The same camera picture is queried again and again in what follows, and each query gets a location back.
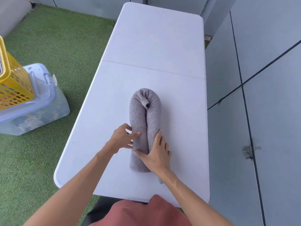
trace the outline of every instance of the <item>red shirt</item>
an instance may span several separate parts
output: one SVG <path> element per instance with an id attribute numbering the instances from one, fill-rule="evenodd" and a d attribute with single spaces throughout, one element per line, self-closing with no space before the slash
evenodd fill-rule
<path id="1" fill-rule="evenodd" d="M 122 200 L 116 202 L 109 213 L 90 226 L 191 226 L 184 213 L 161 198 L 154 195 L 147 205 Z"/>

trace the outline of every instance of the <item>person's right hand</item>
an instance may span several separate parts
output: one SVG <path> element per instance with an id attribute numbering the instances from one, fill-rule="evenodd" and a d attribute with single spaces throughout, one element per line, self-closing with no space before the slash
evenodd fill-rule
<path id="1" fill-rule="evenodd" d="M 159 178 L 161 178 L 162 173 L 170 171 L 170 157 L 172 154 L 168 150 L 168 143 L 161 134 L 162 130 L 160 129 L 155 137 L 153 148 L 148 155 L 137 150 L 134 151 L 134 154 Z"/>

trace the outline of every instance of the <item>person's left hand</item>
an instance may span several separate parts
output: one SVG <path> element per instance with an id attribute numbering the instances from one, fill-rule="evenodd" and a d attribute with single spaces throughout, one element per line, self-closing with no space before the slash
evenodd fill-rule
<path id="1" fill-rule="evenodd" d="M 141 132 L 134 132 L 129 134 L 127 130 L 132 130 L 131 126 L 128 124 L 121 125 L 118 129 L 116 129 L 111 136 L 111 139 L 108 143 L 112 144 L 112 148 L 114 149 L 114 153 L 117 153 L 120 148 L 133 148 L 133 139 L 138 138 L 141 135 Z"/>

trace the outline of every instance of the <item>yellow plastic laundry basket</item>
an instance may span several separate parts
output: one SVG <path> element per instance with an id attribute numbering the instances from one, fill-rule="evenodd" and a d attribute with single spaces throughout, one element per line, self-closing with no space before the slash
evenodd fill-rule
<path id="1" fill-rule="evenodd" d="M 0 111 L 35 97 L 27 71 L 6 52 L 0 36 Z"/>

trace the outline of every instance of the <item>forearm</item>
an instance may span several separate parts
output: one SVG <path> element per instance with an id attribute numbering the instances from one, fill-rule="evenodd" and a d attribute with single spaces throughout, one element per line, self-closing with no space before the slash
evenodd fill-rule
<path id="1" fill-rule="evenodd" d="M 181 182 L 172 171 L 164 171 L 161 177 L 193 226 L 233 226 Z"/>
<path id="2" fill-rule="evenodd" d="M 100 152 L 26 223 L 30 226 L 76 225 L 113 156 L 107 143 Z"/>

